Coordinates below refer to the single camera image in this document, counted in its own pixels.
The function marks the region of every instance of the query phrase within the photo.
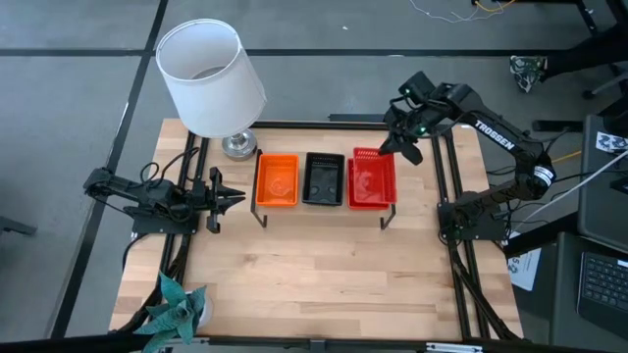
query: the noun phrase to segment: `red plastic container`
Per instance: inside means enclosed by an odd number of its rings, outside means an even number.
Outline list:
[[[394,155],[380,156],[377,148],[353,149],[353,185],[355,201],[360,203],[396,203]]]
[[[373,210],[373,211],[381,211],[387,210],[389,208],[389,204],[387,203],[365,203],[358,202],[355,200],[355,192],[353,188],[353,159],[349,158],[347,160],[346,165],[346,199],[347,205],[351,210]]]

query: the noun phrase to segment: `black chair leg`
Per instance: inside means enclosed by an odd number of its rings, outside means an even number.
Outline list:
[[[5,231],[15,231],[24,235],[32,235],[37,231],[36,227],[30,227],[2,216],[0,216],[0,229]]]

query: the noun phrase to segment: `orange tray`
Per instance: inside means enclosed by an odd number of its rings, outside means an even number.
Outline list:
[[[298,155],[264,153],[257,171],[260,206],[292,207],[298,201]]]

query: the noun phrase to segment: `laptop keyboard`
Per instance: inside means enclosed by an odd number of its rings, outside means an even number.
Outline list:
[[[628,312],[628,264],[618,265],[617,260],[604,260],[585,253],[584,285],[581,295],[585,298]]]

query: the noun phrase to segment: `green leaf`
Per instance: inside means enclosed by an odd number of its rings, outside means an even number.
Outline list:
[[[185,291],[180,284],[175,282],[172,278],[167,277],[166,275],[159,273],[159,278],[161,279],[161,293],[164,295],[164,298],[170,304],[170,307],[177,306],[181,301],[187,299],[185,295]]]
[[[164,314],[155,318],[155,320],[148,323],[146,326],[138,328],[134,333],[137,334],[154,334],[157,332],[163,332],[170,329],[175,329],[177,326],[183,324],[191,317],[191,312],[186,308],[187,302],[182,302],[182,305],[178,305],[176,308],[169,309]]]
[[[193,316],[190,316],[186,322],[177,326],[177,332],[183,340],[183,343],[190,344],[194,338],[194,331],[192,329]]]
[[[200,288],[196,288],[193,292],[191,292],[187,296],[187,298],[192,304],[192,310],[199,317],[203,311],[203,307],[205,306],[205,290],[206,289],[207,289],[207,285],[204,285]]]
[[[148,311],[148,314],[150,314],[153,318],[156,318],[162,314],[164,314],[165,312],[167,312],[170,309],[170,305],[168,304],[162,304],[162,305],[158,305],[156,307],[146,307],[146,310]]]
[[[163,331],[156,333],[148,343],[144,346],[144,349],[141,350],[141,353],[152,353],[157,349],[163,347],[169,339],[173,338],[177,335],[177,331],[175,329]]]

